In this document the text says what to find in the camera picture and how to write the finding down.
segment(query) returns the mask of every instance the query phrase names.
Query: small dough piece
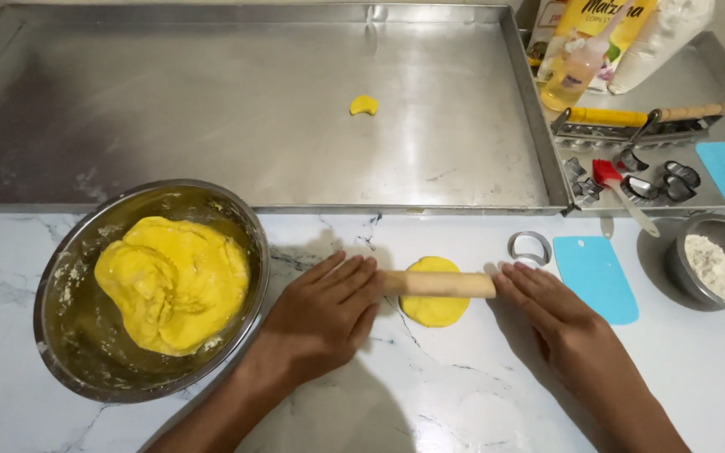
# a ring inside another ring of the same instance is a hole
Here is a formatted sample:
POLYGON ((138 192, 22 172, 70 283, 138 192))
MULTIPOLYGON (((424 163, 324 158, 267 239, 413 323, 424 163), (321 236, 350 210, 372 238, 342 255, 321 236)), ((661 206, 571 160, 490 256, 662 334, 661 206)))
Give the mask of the small dough piece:
MULTIPOLYGON (((461 272, 455 263, 438 256, 425 256, 412 264, 408 271, 461 272)), ((399 305, 404 314, 418 324, 425 327, 446 327, 460 319, 463 312, 469 308, 469 299, 465 297, 401 296, 399 305)))
POLYGON ((100 254, 94 277, 140 347, 189 355, 239 311, 250 274, 231 238, 191 221, 146 217, 100 254))
POLYGON ((357 98, 355 98, 351 102, 349 112, 352 115, 357 115, 358 113, 362 112, 365 112, 368 115, 374 115, 376 114, 376 109, 378 106, 379 104, 375 98, 371 98, 371 96, 364 94, 362 96, 357 96, 357 98))

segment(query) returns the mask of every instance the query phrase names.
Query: rolling pin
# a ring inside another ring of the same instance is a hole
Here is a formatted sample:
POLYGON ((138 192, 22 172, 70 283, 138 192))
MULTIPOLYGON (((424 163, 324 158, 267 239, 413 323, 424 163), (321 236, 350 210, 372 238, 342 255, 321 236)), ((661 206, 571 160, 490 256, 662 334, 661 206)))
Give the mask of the rolling pin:
POLYGON ((659 109, 659 121, 678 121, 680 119, 702 118, 705 116, 725 115, 725 102, 723 104, 707 104, 696 107, 679 107, 675 109, 659 109))
POLYGON ((642 112, 572 107, 569 109, 569 119, 567 121, 641 128, 648 122, 648 115, 642 112))
POLYGON ((497 296, 491 276, 485 273, 426 273, 383 271, 388 296, 469 297, 497 296))

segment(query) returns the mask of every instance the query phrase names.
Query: rolled dough circle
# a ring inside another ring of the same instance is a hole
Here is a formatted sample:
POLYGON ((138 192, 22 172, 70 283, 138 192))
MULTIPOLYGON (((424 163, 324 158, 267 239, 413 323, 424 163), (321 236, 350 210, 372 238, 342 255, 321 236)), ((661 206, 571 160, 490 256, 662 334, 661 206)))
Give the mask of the rolled dough circle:
MULTIPOLYGON (((458 266, 446 258, 425 256, 410 265, 408 271, 459 273, 458 266)), ((404 314, 425 327, 446 327, 454 324, 469 307, 465 297, 401 296, 399 305, 404 314)))

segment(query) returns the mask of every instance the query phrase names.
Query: cooking oil bottle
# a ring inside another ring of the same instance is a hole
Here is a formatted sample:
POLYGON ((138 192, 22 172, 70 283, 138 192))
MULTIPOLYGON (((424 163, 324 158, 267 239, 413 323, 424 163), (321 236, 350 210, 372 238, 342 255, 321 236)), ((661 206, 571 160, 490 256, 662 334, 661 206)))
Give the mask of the cooking oil bottle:
POLYGON ((634 0, 626 0, 600 34, 587 39, 583 47, 574 50, 555 76, 541 89, 541 101, 549 109, 560 112, 578 103, 603 65, 603 58, 610 46, 609 36, 633 3, 634 0))

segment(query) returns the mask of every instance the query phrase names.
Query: baking tray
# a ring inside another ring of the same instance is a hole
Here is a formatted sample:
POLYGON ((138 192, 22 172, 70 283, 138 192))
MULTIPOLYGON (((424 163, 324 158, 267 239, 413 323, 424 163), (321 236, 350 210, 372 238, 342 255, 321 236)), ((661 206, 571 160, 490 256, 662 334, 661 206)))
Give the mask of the baking tray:
POLYGON ((0 10, 0 211, 88 211, 178 177, 259 212, 570 202, 507 6, 0 10), (376 116, 349 115, 359 94, 376 116))
MULTIPOLYGON (((725 49, 715 34, 705 31, 631 92, 619 96, 587 92, 579 107, 649 112, 656 108, 699 106, 712 102, 725 102, 725 49)), ((549 110, 545 110, 545 114, 547 118, 557 116, 549 110)), ((700 142, 725 142, 725 117, 714 124, 709 130, 709 137, 700 142)), ((560 161, 578 157, 588 177, 592 176, 592 159, 611 160, 622 150, 590 147, 587 152, 579 152, 583 148, 563 146, 557 146, 557 149, 560 161)), ((676 160, 697 170, 702 180, 694 198, 676 206, 644 207, 649 215, 684 217, 704 212, 725 213, 725 199, 696 153, 695 143, 637 149, 634 154, 651 167, 644 172, 631 173, 632 176, 659 184, 661 175, 658 172, 662 164, 676 160)), ((617 196, 606 190, 600 193, 600 200, 594 204, 579 209, 573 206, 570 210, 569 216, 628 215, 617 196)))

